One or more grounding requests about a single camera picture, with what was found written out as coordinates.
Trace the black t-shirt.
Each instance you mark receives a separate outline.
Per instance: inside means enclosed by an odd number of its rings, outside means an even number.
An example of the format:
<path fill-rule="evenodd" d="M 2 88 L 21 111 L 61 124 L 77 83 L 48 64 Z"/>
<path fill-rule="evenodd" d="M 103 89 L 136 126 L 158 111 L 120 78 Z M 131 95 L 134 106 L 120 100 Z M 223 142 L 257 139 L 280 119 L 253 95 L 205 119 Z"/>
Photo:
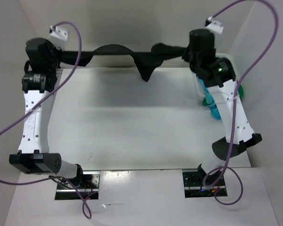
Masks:
<path fill-rule="evenodd" d="M 130 56 L 143 81 L 148 82 L 154 70 L 164 61 L 183 58 L 189 60 L 188 47 L 170 46 L 163 43 L 155 44 L 149 52 L 136 52 L 119 44 L 108 44 L 93 51 L 83 51 L 78 66 L 86 67 L 94 56 Z"/>

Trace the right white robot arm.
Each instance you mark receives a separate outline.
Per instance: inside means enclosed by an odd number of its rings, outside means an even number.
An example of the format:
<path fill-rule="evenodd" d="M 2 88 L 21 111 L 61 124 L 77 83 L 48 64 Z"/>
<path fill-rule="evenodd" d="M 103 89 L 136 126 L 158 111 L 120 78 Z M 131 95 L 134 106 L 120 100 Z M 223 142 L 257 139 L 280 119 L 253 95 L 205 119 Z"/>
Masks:
<path fill-rule="evenodd" d="M 211 31 L 203 28 L 190 31 L 183 59 L 203 81 L 225 129 L 225 136 L 212 144 L 213 153 L 198 167 L 199 183 L 211 187 L 222 177 L 229 160 L 261 142 L 262 136 L 253 130 L 246 117 L 232 62 L 216 56 L 215 36 Z"/>

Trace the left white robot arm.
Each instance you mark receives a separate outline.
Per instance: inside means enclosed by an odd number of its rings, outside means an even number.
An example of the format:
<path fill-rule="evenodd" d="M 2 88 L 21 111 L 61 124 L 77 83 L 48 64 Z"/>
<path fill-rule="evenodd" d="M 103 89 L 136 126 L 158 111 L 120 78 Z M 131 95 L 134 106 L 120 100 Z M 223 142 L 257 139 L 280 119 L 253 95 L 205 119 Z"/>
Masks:
<path fill-rule="evenodd" d="M 62 160 L 59 153 L 50 152 L 48 125 L 55 101 L 54 88 L 61 75 L 62 51 L 45 38 L 26 43 L 28 61 L 22 78 L 25 100 L 23 134 L 16 154 L 9 163 L 25 174 L 53 175 L 67 178 L 73 188 L 84 184 L 82 167 Z"/>

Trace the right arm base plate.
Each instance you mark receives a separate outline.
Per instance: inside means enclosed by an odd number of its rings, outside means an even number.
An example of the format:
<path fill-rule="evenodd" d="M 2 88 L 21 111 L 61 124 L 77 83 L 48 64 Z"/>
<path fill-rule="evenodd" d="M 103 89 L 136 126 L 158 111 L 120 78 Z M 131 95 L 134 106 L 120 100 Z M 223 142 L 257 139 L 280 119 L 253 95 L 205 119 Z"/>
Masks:
<path fill-rule="evenodd" d="M 224 178 L 214 187 L 204 187 L 196 169 L 183 170 L 182 176 L 185 198 L 214 197 L 216 192 L 217 197 L 227 196 Z"/>

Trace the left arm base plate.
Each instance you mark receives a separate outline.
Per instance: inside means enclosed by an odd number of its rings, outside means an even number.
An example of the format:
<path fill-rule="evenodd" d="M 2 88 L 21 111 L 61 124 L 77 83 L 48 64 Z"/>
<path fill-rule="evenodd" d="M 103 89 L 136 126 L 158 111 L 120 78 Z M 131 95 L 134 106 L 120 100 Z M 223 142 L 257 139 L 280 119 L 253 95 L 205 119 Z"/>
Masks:
<path fill-rule="evenodd" d="M 69 179 L 75 186 L 78 193 L 87 200 L 97 200 L 99 198 L 99 186 L 100 186 L 100 171 L 83 171 L 81 175 L 81 181 L 77 182 L 74 178 Z M 54 179 L 57 182 L 55 191 L 55 200 L 79 200 L 80 196 L 74 189 L 74 187 L 66 180 Z"/>

